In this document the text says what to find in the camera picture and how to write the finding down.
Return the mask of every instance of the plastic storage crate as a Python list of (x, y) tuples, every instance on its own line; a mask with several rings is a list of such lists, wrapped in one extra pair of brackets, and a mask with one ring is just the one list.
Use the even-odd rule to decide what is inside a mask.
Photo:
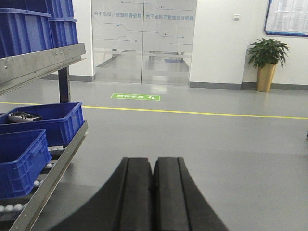
[(78, 43), (76, 21), (70, 18), (50, 18), (50, 29), (54, 47)]
[(0, 8), (49, 13), (53, 18), (74, 17), (72, 0), (0, 0)]
[[(45, 129), (49, 147), (68, 145), (84, 123), (81, 104), (56, 103), (15, 108), (0, 115), (0, 134)], [(17, 111), (40, 115), (43, 120), (9, 123), (8, 114)]]
[(0, 9), (0, 58), (53, 48), (50, 14)]
[(45, 130), (0, 135), (0, 199), (29, 194), (50, 160)]
[(16, 8), (26, 10), (25, 0), (0, 0), (0, 8)]

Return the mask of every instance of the white wall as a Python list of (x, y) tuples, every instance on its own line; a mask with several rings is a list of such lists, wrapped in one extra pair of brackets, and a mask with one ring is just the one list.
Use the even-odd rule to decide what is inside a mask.
[(198, 0), (190, 82), (241, 83), (255, 4)]
[[(255, 10), (256, 19), (253, 21), (254, 29), (249, 37), (249, 44), (256, 39), (276, 39), (286, 43), (290, 47), (290, 53), (286, 64), (281, 68), (277, 66), (273, 83), (282, 84), (301, 84), (308, 85), (308, 38), (307, 37), (290, 37), (290, 36), (268, 36), (263, 32), (264, 20), (268, 0), (258, 0), (259, 4)], [(243, 73), (243, 82), (256, 82), (257, 70), (248, 65), (248, 59)]]
[(73, 0), (77, 36), (79, 43), (85, 43), (85, 60), (70, 66), (70, 74), (75, 76), (93, 76), (92, 18), (90, 0)]
[[(192, 52), (191, 82), (255, 82), (248, 44), (274, 38), (291, 48), (287, 64), (277, 67), (274, 83), (308, 85), (308, 38), (274, 37), (263, 32), (268, 0), (199, 0)], [(240, 20), (233, 20), (239, 13)]]

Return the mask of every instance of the white roller ball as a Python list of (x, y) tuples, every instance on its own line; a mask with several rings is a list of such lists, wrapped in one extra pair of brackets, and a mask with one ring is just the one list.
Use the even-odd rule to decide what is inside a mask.
[(39, 186), (39, 181), (38, 180), (36, 180), (36, 181), (34, 181), (34, 186)]
[(52, 168), (53, 164), (52, 163), (48, 163), (45, 168)]
[(13, 205), (7, 205), (5, 208), (4, 208), (4, 212), (12, 212), (14, 206)]
[(23, 210), (23, 205), (22, 204), (16, 204), (15, 206), (14, 206), (14, 209), (13, 209), (14, 211), (21, 211), (21, 210)]

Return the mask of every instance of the glass wall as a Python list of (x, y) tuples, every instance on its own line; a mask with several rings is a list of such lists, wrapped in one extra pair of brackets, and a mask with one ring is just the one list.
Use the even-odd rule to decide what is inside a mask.
[(92, 0), (96, 81), (188, 85), (197, 0)]

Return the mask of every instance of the gray epoxy floor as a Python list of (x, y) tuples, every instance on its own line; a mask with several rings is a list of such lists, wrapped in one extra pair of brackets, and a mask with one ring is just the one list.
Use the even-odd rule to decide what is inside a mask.
[[(38, 80), (1, 102), (56, 103), (56, 81)], [(308, 92), (210, 90), (71, 82), (87, 106), (308, 117)], [(111, 99), (155, 94), (161, 101)], [(0, 104), (0, 112), (16, 105)], [(33, 230), (67, 217), (101, 187), (122, 157), (182, 156), (200, 191), (231, 231), (306, 231), (308, 120), (83, 109), (89, 134)]]

